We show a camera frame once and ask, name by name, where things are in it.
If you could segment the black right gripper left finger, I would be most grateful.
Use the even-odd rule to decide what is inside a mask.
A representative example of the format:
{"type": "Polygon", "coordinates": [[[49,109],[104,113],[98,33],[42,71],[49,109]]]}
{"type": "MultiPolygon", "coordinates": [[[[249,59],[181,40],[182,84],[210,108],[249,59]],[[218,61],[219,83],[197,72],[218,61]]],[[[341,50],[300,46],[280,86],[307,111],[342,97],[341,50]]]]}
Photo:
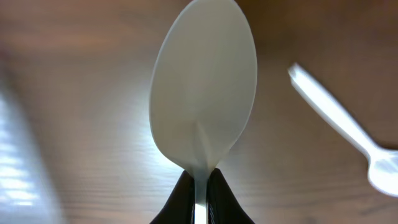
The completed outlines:
{"type": "Polygon", "coordinates": [[[195,208],[195,183],[183,171],[162,210],[150,224],[192,224],[195,208]]]}

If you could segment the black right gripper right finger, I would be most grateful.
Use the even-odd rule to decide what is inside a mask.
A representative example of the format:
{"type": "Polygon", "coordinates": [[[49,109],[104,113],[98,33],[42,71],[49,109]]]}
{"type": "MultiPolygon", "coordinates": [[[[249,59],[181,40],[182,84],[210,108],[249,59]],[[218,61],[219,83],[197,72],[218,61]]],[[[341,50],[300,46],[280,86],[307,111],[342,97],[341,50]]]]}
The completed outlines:
{"type": "Polygon", "coordinates": [[[254,224],[238,203],[222,172],[215,168],[207,185],[208,222],[211,224],[254,224]]]}

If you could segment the white plastic spoon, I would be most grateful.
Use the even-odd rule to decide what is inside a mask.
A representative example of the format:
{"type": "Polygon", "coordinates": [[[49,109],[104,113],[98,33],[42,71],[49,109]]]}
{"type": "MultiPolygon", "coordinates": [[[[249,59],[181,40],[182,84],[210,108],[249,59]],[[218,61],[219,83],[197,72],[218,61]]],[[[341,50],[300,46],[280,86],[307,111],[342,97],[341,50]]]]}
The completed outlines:
{"type": "Polygon", "coordinates": [[[303,99],[366,157],[369,183],[381,193],[397,197],[397,151],[373,141],[340,102],[299,64],[293,64],[288,73],[303,99]]]}
{"type": "Polygon", "coordinates": [[[238,4],[190,2],[155,61],[149,120],[158,150],[194,179],[195,223],[208,221],[208,179],[244,131],[256,85],[256,48],[238,4]]]}

